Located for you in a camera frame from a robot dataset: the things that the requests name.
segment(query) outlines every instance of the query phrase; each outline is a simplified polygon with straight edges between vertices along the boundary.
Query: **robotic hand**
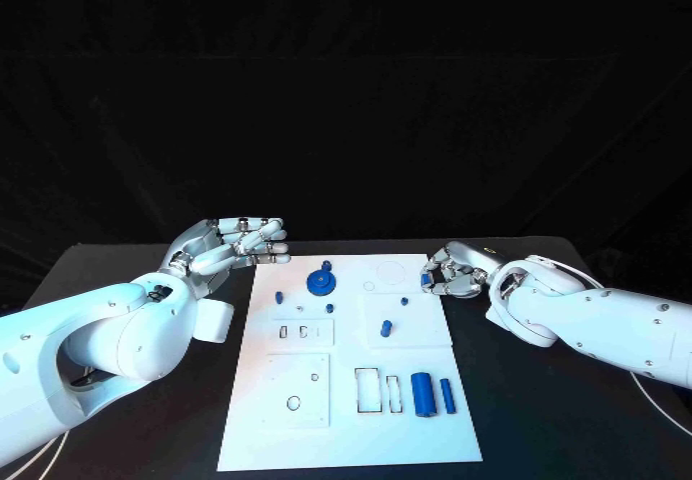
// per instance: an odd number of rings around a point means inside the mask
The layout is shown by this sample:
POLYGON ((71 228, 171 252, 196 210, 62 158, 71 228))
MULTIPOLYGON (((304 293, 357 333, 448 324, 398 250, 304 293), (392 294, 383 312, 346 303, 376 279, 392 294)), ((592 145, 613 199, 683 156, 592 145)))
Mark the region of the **robotic hand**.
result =
POLYGON ((486 318, 525 342, 549 347, 561 338, 590 357, 692 388, 690 305, 603 288, 577 269, 536 255, 507 262, 490 248, 450 242, 422 268, 422 290, 471 298, 486 284, 486 318), (432 280, 437 267, 444 283, 432 280))
POLYGON ((290 261, 284 238, 278 218, 203 220, 157 272, 0 319, 0 466, 167 375, 192 337, 225 341, 233 307, 203 297, 229 270, 290 261), (72 383, 60 348, 92 370, 72 383))

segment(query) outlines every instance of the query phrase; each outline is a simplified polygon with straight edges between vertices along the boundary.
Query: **table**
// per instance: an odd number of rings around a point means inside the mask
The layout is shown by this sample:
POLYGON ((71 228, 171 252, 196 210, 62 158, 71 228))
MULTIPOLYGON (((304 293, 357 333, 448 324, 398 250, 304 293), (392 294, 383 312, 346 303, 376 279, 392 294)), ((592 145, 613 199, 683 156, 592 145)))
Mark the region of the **table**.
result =
MULTIPOLYGON (((585 269, 572 245, 561 238, 471 240, 512 259, 541 254, 585 269)), ((291 242, 290 248, 294 255, 430 255, 447 241, 291 242)), ((27 307, 127 282, 156 270, 166 248, 76 245, 60 257, 27 307)), ((252 277, 252 269, 233 272, 210 297, 235 306, 226 342, 216 345, 193 340, 171 374, 71 431, 49 479, 516 480, 692 475, 692 437, 656 411, 628 373, 577 354, 561 342, 548 349, 523 343, 484 319, 487 296, 471 300, 442 298, 481 463, 218 473, 252 277)), ((692 415, 670 387, 654 380, 641 382, 666 411, 692 428, 692 415)), ((53 450, 55 446, 20 479, 37 477, 53 450)), ((0 478, 23 461, 0 469, 0 478)))

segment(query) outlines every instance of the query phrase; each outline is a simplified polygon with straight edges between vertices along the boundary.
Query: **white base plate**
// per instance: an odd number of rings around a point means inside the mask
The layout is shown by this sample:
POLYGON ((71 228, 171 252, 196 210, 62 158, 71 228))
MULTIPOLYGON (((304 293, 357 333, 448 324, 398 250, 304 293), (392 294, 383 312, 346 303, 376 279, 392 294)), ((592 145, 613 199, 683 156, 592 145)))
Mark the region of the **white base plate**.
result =
MULTIPOLYGON (((368 323, 373 321, 366 321, 362 307, 368 301, 363 303, 360 296, 396 293, 405 294, 414 302, 412 297, 419 293, 418 272, 425 262, 425 255, 340 255, 293 257, 287 265, 258 266, 219 471, 481 461, 451 345, 415 346, 406 341, 406 348, 372 348, 368 342, 368 323), (316 297, 307 291, 306 279, 323 260, 333 264, 336 290, 329 296, 316 297), (274 299, 277 291, 284 293, 281 305, 274 299), (334 305, 331 314, 324 313, 327 303, 334 305), (331 346, 303 347, 298 344, 294 350, 293 347, 277 350, 274 341, 267 342, 269 322, 275 325, 278 319, 320 320, 326 317, 333 319, 331 346), (295 424, 287 425, 285 417, 284 421, 277 419, 277 412, 267 412, 267 409, 284 408, 282 397, 293 391, 291 384, 285 391, 278 391, 271 382, 264 381, 268 355, 274 353, 329 355, 326 425, 313 423, 310 428, 298 428, 295 424), (379 369, 381 415, 356 412, 355 369, 359 367, 379 369), (417 372, 428 372, 432 377, 438 415, 431 418, 415 416, 411 374, 417 372), (398 415, 389 412, 388 375, 396 375, 401 382, 404 413, 398 415), (448 378, 451 383, 454 415, 444 410, 441 378, 448 378), (275 402, 280 407, 267 406, 262 400, 274 398, 281 399, 275 402)), ((425 321, 440 326, 440 321, 444 322, 440 299, 427 298, 425 302, 435 302, 435 307, 425 310, 425 321)), ((395 338, 395 333, 392 329, 389 339, 395 338)), ((448 337, 445 329, 440 333, 448 337)))

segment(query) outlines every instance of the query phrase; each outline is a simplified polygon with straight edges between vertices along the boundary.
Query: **battery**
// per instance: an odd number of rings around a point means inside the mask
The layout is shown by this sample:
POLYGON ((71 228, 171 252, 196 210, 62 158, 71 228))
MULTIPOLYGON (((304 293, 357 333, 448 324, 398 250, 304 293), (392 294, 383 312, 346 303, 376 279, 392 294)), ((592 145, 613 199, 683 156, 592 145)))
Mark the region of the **battery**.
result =
POLYGON ((440 380, 440 386, 442 387, 444 408, 447 413, 457 413, 457 407, 454 406, 454 397, 451 395, 450 380, 442 378, 440 380))
POLYGON ((418 417, 432 417, 437 415, 437 407, 430 373, 414 373, 411 375, 411 386, 414 389, 415 415, 418 417))

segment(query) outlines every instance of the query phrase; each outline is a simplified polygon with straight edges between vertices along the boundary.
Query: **white peg board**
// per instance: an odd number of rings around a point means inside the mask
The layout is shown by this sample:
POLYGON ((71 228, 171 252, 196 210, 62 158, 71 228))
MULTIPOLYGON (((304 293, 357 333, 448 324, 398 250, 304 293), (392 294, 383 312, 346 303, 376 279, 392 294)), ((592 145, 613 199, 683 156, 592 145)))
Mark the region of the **white peg board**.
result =
POLYGON ((481 461, 444 311, 440 299, 419 289, 425 262, 422 254, 336 255, 257 267, 219 471, 481 461), (324 260, 336 289, 316 297, 306 279, 324 260), (396 304, 402 296, 406 306, 396 304), (393 324, 388 338, 378 337, 383 320, 393 324), (281 326, 287 335, 306 326, 304 338, 280 339, 281 326), (355 369, 363 367, 379 369, 382 414, 356 412, 355 369), (431 418, 415 416, 417 372, 432 377, 438 415, 431 418), (399 379, 402 414, 389 412, 391 375, 399 379), (441 378, 451 383, 453 415, 441 378), (293 396, 295 410, 287 405, 293 396))

